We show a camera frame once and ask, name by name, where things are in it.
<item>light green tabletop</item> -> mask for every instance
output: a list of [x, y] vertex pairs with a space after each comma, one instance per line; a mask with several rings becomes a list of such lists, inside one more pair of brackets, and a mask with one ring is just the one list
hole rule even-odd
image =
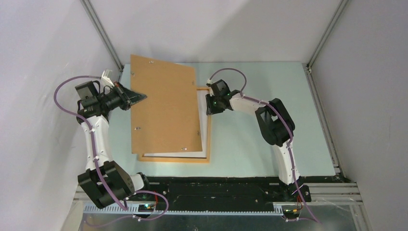
[[[204, 86], [217, 70], [233, 67], [248, 78], [245, 95], [269, 101], [280, 98], [295, 123], [293, 152], [302, 176], [332, 176], [334, 168], [318, 114], [301, 63], [192, 63], [197, 85]], [[222, 71], [231, 90], [240, 90], [243, 77]], [[130, 87], [130, 65], [125, 65], [121, 83]], [[130, 110], [112, 112], [109, 127], [114, 160], [130, 175], [174, 177], [277, 176], [278, 166], [269, 144], [261, 136], [254, 116], [226, 110], [212, 116], [211, 160], [209, 164], [139, 162], [131, 153]]]

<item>wall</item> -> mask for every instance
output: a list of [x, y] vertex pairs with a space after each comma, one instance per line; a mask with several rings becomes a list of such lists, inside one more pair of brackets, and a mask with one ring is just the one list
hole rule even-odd
[[[1, 229], [60, 230], [85, 170], [84, 135], [53, 92], [114, 63], [80, 1], [0, 2]], [[68, 84], [60, 103], [75, 110]]]
[[340, 0], [92, 1], [121, 61], [307, 62]]
[[351, 1], [312, 67], [375, 231], [408, 226], [407, 38], [408, 1]]

